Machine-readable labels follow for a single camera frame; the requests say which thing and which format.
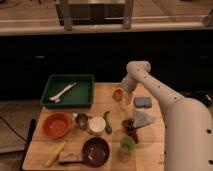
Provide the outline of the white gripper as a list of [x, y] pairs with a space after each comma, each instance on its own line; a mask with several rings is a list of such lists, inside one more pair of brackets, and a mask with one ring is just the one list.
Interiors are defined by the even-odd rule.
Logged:
[[126, 92], [125, 93], [125, 104], [129, 105], [133, 99], [133, 91], [136, 89], [137, 81], [131, 77], [124, 77], [121, 81], [121, 88]]

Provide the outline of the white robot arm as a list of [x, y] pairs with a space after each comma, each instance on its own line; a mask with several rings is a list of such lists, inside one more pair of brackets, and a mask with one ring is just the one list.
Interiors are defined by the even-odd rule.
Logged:
[[131, 94], [141, 83], [159, 103], [165, 124], [164, 171], [213, 171], [213, 115], [149, 74], [148, 61], [131, 61], [122, 89]]

